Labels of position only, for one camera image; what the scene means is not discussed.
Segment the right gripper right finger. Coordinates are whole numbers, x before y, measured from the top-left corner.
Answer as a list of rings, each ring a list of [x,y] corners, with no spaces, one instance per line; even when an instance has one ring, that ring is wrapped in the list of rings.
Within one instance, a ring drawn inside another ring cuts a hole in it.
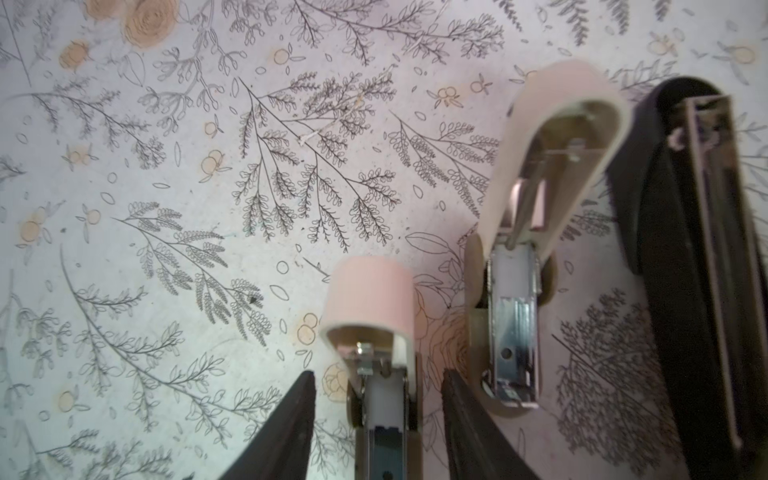
[[[441,395],[451,480],[537,478],[458,371],[444,371]]]

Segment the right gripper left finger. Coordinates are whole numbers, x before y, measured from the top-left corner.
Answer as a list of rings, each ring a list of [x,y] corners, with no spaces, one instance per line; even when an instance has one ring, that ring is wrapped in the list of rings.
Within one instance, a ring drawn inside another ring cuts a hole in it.
[[[315,412],[315,375],[305,370],[221,479],[305,479]]]

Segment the black stapler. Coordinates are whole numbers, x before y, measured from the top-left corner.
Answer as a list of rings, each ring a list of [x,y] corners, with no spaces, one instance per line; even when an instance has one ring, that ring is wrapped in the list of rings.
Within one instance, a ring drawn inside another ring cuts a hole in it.
[[[634,112],[607,176],[689,475],[763,479],[767,274],[731,99],[705,80],[675,77]]]

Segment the beige mini stapler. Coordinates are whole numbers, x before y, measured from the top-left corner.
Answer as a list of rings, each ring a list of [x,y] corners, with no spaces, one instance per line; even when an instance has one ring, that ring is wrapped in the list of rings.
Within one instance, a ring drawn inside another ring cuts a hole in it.
[[[468,383],[490,413],[541,396],[539,311],[551,257],[577,207],[626,141],[629,103],[590,63],[552,64],[513,102],[465,247]]]
[[[422,476],[419,357],[410,271],[381,256],[349,257],[331,275],[321,338],[347,374],[358,479]]]

